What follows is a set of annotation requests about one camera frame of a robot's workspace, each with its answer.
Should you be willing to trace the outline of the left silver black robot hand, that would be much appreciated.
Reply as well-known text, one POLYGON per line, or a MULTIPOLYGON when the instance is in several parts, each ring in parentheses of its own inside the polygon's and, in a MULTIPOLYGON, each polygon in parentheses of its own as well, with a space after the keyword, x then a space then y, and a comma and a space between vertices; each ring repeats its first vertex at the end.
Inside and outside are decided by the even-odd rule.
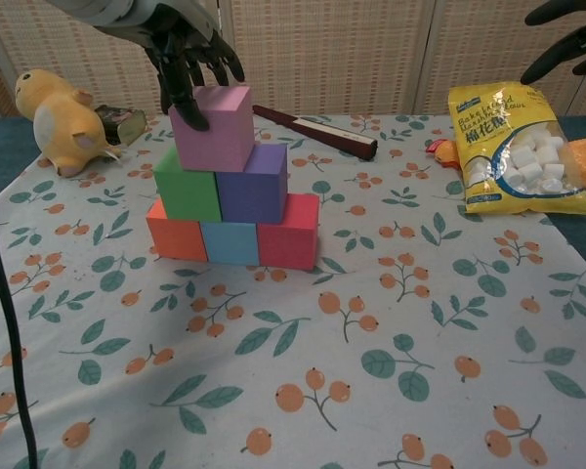
POLYGON ((193 95, 193 88, 204 84, 200 66, 205 64, 222 86, 230 76, 242 82, 238 55, 189 1, 137 1, 132 12, 141 16, 126 38, 143 47, 156 68, 163 112, 174 109, 192 129, 207 131, 208 119, 193 95))

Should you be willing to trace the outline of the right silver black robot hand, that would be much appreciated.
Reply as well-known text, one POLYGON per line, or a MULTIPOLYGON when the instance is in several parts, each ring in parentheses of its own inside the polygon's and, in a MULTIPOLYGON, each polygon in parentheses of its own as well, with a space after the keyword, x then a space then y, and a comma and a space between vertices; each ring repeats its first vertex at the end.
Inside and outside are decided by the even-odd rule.
MULTIPOLYGON (((538 26, 575 12, 586 11, 586 1, 546 1, 524 17, 528 26, 538 26)), ((523 73, 521 83, 528 85, 543 78, 559 64, 586 54, 586 24, 556 41, 523 73)))

